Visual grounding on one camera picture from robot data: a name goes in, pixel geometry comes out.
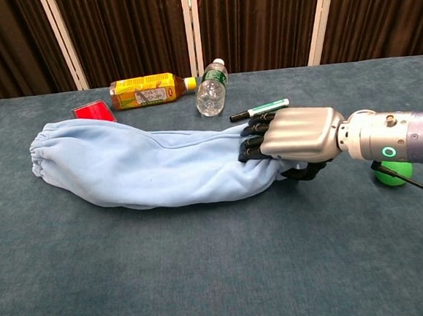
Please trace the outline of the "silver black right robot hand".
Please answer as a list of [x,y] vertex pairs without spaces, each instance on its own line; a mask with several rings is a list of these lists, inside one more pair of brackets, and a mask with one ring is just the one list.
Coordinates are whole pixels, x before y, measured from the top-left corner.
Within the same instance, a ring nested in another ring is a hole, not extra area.
[[344,116],[331,107],[293,107],[251,117],[240,136],[239,161],[273,158],[306,163],[282,172],[286,179],[315,179],[341,154],[338,130]]

